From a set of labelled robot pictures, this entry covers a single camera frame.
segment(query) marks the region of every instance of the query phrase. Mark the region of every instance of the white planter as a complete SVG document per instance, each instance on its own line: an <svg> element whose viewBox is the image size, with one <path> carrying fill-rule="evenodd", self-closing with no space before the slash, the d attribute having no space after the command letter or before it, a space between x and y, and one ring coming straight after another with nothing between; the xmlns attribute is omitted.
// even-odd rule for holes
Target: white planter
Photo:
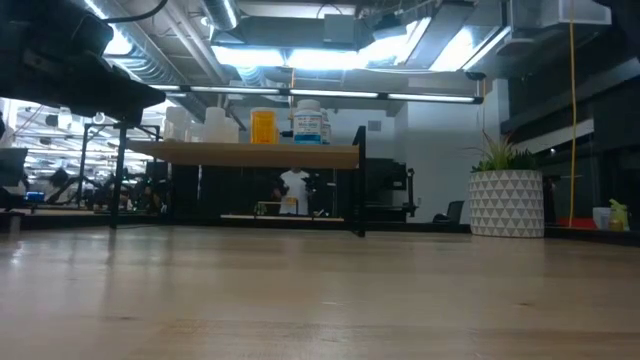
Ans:
<svg viewBox="0 0 640 360"><path fill-rule="evenodd" d="M471 174L469 192L473 234L518 238L544 236L540 172L502 170Z"/></svg>

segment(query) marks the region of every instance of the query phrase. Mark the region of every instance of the yellow object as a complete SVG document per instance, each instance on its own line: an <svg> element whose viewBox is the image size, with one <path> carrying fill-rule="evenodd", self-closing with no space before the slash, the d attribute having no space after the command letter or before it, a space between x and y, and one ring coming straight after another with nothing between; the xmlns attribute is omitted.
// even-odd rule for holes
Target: yellow object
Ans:
<svg viewBox="0 0 640 360"><path fill-rule="evenodd" d="M573 109L573 138L571 140L571 198L569 205L569 227L573 226L576 202L576 127L578 126L578 101L576 98L576 44L574 30L575 0L569 5L569 50L571 52L571 104Z"/></svg>
<svg viewBox="0 0 640 360"><path fill-rule="evenodd" d="M277 144L277 131L275 111L266 108L251 111L252 144Z"/></svg>
<svg viewBox="0 0 640 360"><path fill-rule="evenodd" d="M627 205L622 205L619 202L611 199L611 217L609 218L609 228L614 231L626 231L629 229L629 216L627 213ZM613 224L622 224L621 230L613 229Z"/></svg>

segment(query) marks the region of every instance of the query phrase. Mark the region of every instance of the chair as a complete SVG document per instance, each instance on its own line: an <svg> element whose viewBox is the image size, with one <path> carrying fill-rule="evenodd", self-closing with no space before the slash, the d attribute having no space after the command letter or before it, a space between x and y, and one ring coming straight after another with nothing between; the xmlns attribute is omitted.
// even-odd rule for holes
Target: chair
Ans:
<svg viewBox="0 0 640 360"><path fill-rule="evenodd" d="M460 217L462 216L462 208L464 207L464 201L452 201L449 203L449 209L447 214L437 214L433 218L434 224L460 224Z"/></svg>

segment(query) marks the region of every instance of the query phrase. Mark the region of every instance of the wooden shelf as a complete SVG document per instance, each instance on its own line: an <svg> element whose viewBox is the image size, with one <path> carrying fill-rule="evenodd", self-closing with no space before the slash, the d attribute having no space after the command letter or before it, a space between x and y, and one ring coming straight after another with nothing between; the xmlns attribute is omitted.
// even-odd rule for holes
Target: wooden shelf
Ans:
<svg viewBox="0 0 640 360"><path fill-rule="evenodd" d="M357 146L129 141L127 148L176 165L354 169Z"/></svg>

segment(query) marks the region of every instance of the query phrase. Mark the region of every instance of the red object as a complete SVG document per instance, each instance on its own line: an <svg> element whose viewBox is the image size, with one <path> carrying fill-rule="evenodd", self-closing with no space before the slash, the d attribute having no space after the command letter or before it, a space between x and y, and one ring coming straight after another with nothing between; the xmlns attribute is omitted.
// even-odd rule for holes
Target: red object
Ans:
<svg viewBox="0 0 640 360"><path fill-rule="evenodd" d="M558 225L569 227L569 218L558 218ZM572 228L598 230L596 223L591 218L573 218Z"/></svg>

